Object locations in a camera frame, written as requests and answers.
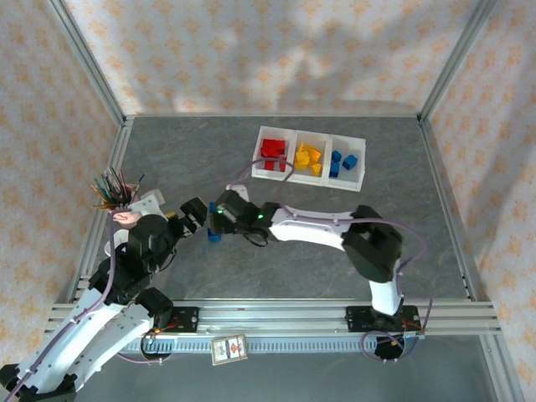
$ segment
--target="black bracket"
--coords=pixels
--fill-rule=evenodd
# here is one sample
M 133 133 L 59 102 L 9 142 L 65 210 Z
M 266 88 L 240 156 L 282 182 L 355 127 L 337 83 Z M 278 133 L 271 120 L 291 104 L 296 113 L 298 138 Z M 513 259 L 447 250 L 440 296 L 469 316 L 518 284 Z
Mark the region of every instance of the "black bracket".
M 173 307 L 166 333 L 196 333 L 199 307 Z
M 415 306 L 402 306 L 394 316 L 387 316 L 368 306 L 346 307 L 349 332 L 414 332 L 420 331 L 419 310 Z

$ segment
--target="gray table surface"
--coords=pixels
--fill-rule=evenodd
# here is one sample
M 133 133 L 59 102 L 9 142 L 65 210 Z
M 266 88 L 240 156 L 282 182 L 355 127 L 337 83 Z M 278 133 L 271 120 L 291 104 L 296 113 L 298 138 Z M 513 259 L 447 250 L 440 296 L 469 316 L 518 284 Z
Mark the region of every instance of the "gray table surface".
M 425 258 L 405 271 L 405 295 L 465 296 L 416 119 L 137 117 L 122 169 L 127 181 L 135 182 L 146 174 L 141 192 L 159 188 L 167 201 L 164 212 L 179 211 L 193 197 L 214 201 L 251 161 L 260 126 L 365 138 L 361 192 L 287 183 L 286 201 L 293 207 L 322 212 L 350 211 L 366 204 L 384 218 L 411 225 L 428 239 L 430 248 Z M 250 178 L 245 184 L 253 202 L 278 201 L 280 183 Z M 403 235 L 403 258 L 407 258 L 420 246 L 411 234 Z M 213 244 L 205 228 L 179 241 L 178 257 L 153 285 L 171 298 L 370 298 L 368 282 L 338 250 L 305 242 L 258 248 L 233 235 Z

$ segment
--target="patterned wallpaper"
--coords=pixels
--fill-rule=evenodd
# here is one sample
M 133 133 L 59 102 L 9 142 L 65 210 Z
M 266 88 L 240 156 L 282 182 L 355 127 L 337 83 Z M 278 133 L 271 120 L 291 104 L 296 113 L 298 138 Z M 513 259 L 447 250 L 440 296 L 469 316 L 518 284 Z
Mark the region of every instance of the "patterned wallpaper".
M 116 127 L 43 0 L 0 5 L 0 366 L 41 342 Z
M 499 0 L 432 126 L 466 252 L 536 400 L 536 7 Z
M 66 0 L 126 114 L 415 114 L 477 0 Z

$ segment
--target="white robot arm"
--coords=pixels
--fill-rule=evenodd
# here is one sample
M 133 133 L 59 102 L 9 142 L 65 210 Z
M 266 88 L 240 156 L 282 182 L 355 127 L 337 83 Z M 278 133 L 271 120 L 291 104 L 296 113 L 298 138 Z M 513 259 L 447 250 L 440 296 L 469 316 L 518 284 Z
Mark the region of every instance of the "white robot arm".
M 207 217 L 206 205 L 199 198 L 183 204 L 181 210 L 182 218 L 145 214 L 129 231 L 127 242 L 115 249 L 113 281 L 107 258 L 76 307 L 41 348 L 20 364 L 0 368 L 0 383 L 23 402 L 70 402 L 91 375 L 131 340 L 167 326 L 173 303 L 147 287 L 176 255 L 177 242 L 195 233 Z M 75 318 L 84 311 L 85 317 L 77 322 Z
M 355 220 L 380 222 L 370 207 L 341 214 L 302 211 L 265 203 L 260 208 L 250 202 L 244 186 L 228 187 L 216 201 L 210 215 L 215 234 L 241 234 L 251 244 L 266 246 L 269 240 L 299 240 L 328 245 L 345 251 L 356 270 L 368 279 L 372 307 L 393 316 L 402 295 L 396 284 L 402 236 L 392 226 L 380 223 L 354 223 Z

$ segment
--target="blue block in gripper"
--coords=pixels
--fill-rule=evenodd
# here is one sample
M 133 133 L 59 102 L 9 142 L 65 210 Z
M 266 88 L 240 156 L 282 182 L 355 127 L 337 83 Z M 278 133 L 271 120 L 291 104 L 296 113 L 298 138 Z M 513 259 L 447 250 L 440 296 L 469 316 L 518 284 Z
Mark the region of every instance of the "blue block in gripper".
M 209 214 L 215 214 L 215 213 L 216 213 L 216 204 L 209 203 Z M 212 233 L 212 230 L 210 230 L 210 228 L 207 228 L 207 235 L 209 236 L 210 243 L 218 243 L 221 240 L 221 234 L 216 235 Z
M 332 152 L 332 162 L 341 162 L 341 157 L 343 157 L 343 155 L 341 155 L 339 151 Z
M 346 170 L 350 170 L 351 168 L 353 168 L 357 164 L 358 164 L 358 159 L 354 155 L 348 155 L 343 160 L 343 167 Z
M 339 169 L 340 165 L 337 162 L 332 162 L 331 167 L 329 168 L 329 177 L 338 178 Z

